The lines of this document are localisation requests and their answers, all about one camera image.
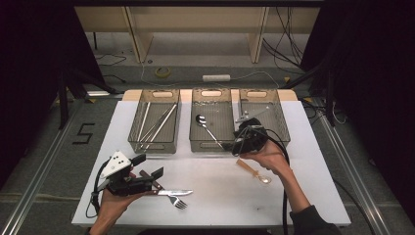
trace white table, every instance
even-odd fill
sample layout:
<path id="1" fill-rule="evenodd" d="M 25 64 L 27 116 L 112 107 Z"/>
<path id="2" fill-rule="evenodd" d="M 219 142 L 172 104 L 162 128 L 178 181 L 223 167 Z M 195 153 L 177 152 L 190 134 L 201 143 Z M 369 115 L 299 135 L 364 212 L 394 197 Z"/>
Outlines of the white table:
<path id="1" fill-rule="evenodd" d="M 118 102 L 73 224 L 91 226 L 95 221 L 95 218 L 87 218 L 85 211 L 102 163 L 116 150 L 122 151 L 128 158 L 137 156 L 127 142 L 137 105 L 136 101 Z M 301 102 L 283 101 L 282 108 L 291 136 L 287 147 L 291 167 L 304 193 L 326 221 L 339 226 L 349 225 L 345 207 Z M 189 142 L 190 110 L 191 102 L 183 101 L 176 154 L 148 154 L 147 160 L 133 170 L 138 175 L 141 169 L 150 173 L 163 166 L 164 175 L 158 180 L 163 187 L 194 190 L 193 194 L 181 197 L 189 205 L 188 208 L 177 209 L 168 197 L 143 197 L 128 208 L 116 225 L 158 228 L 271 228 L 282 225 L 283 187 L 278 177 L 256 162 L 246 161 L 260 173 L 273 177 L 269 185 L 264 185 L 236 165 L 237 158 L 231 154 L 192 153 Z M 95 214 L 93 207 L 89 208 L 88 214 Z"/>

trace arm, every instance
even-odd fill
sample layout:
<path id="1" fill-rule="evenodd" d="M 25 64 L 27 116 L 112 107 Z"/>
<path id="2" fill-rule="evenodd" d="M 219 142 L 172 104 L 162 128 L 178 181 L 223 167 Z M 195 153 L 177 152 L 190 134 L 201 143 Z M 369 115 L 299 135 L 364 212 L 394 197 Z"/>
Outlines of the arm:
<path id="1" fill-rule="evenodd" d="M 136 177 L 136 175 L 131 172 L 130 176 Z M 97 220 L 94 225 L 92 225 L 89 234 L 107 234 L 121 215 L 127 211 L 128 206 L 144 195 L 146 195 L 146 193 L 120 197 L 113 195 L 108 189 L 104 189 L 101 208 Z"/>
<path id="2" fill-rule="evenodd" d="M 310 204 L 285 160 L 283 152 L 276 144 L 268 140 L 260 151 L 242 154 L 241 158 L 257 161 L 281 179 L 293 210 L 290 217 L 293 219 L 295 234 L 341 234 L 334 224 L 324 221 L 317 209 Z"/>
<path id="3" fill-rule="evenodd" d="M 293 212 L 301 212 L 310 206 L 310 202 L 302 192 L 296 176 L 277 145 L 268 140 L 259 152 L 242 154 L 241 158 L 257 161 L 262 167 L 272 170 L 274 174 L 280 177 Z"/>

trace metal spoon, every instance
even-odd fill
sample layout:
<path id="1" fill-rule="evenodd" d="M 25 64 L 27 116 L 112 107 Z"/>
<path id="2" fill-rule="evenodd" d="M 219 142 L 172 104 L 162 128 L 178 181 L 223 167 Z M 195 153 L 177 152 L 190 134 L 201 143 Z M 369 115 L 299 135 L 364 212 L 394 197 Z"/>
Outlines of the metal spoon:
<path id="1" fill-rule="evenodd" d="M 236 163 L 238 165 L 240 165 L 242 168 L 244 168 L 247 171 L 249 171 L 254 177 L 258 178 L 259 181 L 261 181 L 262 183 L 269 184 L 272 181 L 272 179 L 270 177 L 259 174 L 257 170 L 254 170 L 252 167 L 250 167 L 248 164 L 246 164 L 241 159 L 238 159 L 236 161 Z"/>
<path id="2" fill-rule="evenodd" d="M 196 115 L 196 122 L 198 123 L 199 126 L 202 126 L 207 130 L 207 133 L 209 133 L 211 138 L 214 140 L 214 142 L 216 142 L 216 144 L 220 146 L 220 148 L 224 149 L 223 146 L 219 142 L 217 142 L 216 137 L 214 137 L 214 135 L 210 132 L 210 130 L 208 130 L 207 119 L 205 118 L 205 116 Z"/>

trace fork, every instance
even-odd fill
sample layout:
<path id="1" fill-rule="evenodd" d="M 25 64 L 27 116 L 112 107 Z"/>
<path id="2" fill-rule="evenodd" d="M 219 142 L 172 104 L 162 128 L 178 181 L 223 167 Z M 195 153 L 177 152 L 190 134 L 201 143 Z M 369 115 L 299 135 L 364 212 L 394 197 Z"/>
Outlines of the fork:
<path id="1" fill-rule="evenodd" d="M 142 176 L 150 176 L 146 171 L 144 171 L 144 169 L 142 169 L 142 170 L 140 170 L 140 175 L 142 175 Z M 162 190 L 162 189 L 164 189 L 156 180 L 154 180 L 153 181 L 153 185 L 157 188 L 157 189 L 159 189 L 159 190 Z M 176 197 L 176 196 L 172 196 L 172 195 L 167 195 L 167 197 L 168 197 L 168 199 L 171 201 L 171 203 L 175 206 L 175 207 L 177 207 L 177 208 L 179 208 L 179 209 L 181 209 L 181 210 L 183 210 L 183 209 L 185 209 L 185 208 L 187 208 L 187 204 L 185 204 L 181 199 L 179 199 L 178 197 Z"/>

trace human hand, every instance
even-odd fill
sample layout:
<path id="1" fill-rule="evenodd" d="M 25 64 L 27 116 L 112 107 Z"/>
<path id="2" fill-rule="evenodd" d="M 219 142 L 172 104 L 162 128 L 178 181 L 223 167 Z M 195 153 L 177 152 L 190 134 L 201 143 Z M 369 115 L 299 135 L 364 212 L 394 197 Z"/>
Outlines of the human hand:
<path id="1" fill-rule="evenodd" d="M 104 189 L 98 218 L 91 227 L 89 233 L 91 235 L 106 234 L 127 210 L 128 206 L 144 195 L 146 195 L 146 193 L 121 197 L 113 195 L 108 189 Z"/>
<path id="2" fill-rule="evenodd" d="M 281 176 L 282 172 L 290 169 L 283 151 L 272 141 L 267 140 L 258 152 L 249 152 L 240 155 L 241 159 L 251 159 L 258 162 L 262 167 L 272 170 L 274 174 Z"/>

